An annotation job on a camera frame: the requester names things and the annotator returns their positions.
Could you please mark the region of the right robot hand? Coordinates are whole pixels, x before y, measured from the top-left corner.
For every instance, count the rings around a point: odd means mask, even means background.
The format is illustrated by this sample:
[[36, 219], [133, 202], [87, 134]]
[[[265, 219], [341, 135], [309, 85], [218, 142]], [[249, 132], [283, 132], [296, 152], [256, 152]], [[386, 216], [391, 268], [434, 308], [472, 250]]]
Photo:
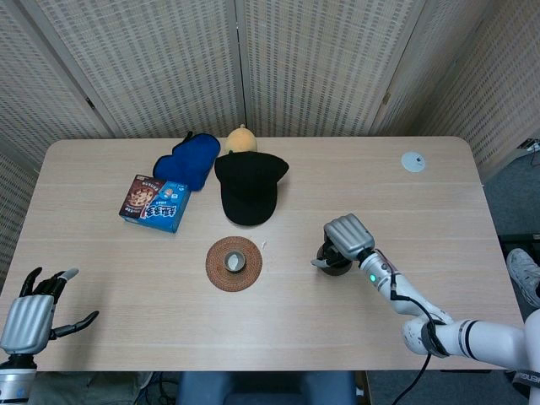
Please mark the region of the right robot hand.
[[321, 255], [310, 262], [320, 269], [345, 267], [375, 248], [374, 237], [353, 213], [331, 220], [323, 231]]

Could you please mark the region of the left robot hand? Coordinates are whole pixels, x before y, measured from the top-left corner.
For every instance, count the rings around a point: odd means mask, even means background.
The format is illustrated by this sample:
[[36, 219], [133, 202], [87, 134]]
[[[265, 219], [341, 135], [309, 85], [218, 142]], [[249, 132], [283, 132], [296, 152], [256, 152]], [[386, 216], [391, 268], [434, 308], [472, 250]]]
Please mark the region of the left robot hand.
[[8, 355], [36, 355], [51, 340], [84, 330], [99, 315], [96, 310], [81, 321], [54, 328], [57, 303], [68, 281], [78, 275], [78, 269], [55, 273], [37, 283], [41, 271], [38, 267], [27, 275], [19, 297], [9, 309], [1, 336], [1, 349]]

